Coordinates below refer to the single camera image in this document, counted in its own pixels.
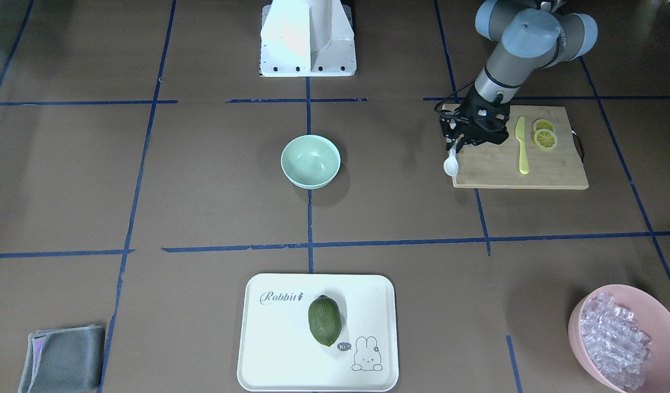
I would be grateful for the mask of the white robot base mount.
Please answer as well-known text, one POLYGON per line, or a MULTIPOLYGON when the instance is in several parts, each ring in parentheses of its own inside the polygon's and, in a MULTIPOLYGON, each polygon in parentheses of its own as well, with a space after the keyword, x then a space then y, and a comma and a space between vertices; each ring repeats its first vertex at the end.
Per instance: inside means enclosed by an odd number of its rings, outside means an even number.
POLYGON ((262 8, 260 75, 355 75, 353 1, 273 1, 262 8))

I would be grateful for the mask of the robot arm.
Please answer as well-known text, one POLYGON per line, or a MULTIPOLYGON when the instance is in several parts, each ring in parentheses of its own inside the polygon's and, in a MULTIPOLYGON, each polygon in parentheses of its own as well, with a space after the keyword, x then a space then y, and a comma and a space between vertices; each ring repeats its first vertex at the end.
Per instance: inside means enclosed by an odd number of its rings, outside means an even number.
POLYGON ((500 145, 509 134, 511 100, 536 69, 547 69, 589 52, 599 28, 587 14, 560 15, 561 1, 485 1, 475 27, 496 47, 459 107, 440 110, 446 149, 500 145))

